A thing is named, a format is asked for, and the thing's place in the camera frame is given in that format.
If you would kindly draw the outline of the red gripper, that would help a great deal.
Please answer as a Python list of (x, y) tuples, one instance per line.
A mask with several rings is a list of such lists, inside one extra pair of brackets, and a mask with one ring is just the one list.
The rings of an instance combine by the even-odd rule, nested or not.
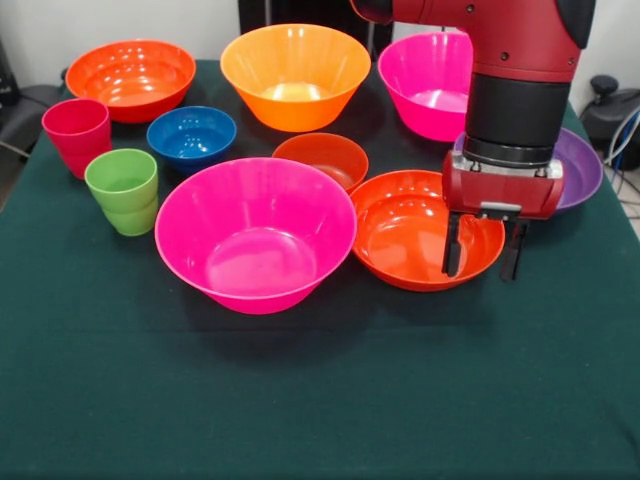
[[(564, 168), (557, 159), (539, 169), (513, 169), (449, 152), (443, 163), (442, 190), (452, 212), (447, 220), (442, 273), (455, 277), (460, 270), (463, 248), (468, 249), (473, 241), (473, 217), (469, 214), (546, 220), (556, 212), (564, 184)], [(529, 221), (514, 220), (509, 228), (500, 269), (502, 281), (516, 280)]]

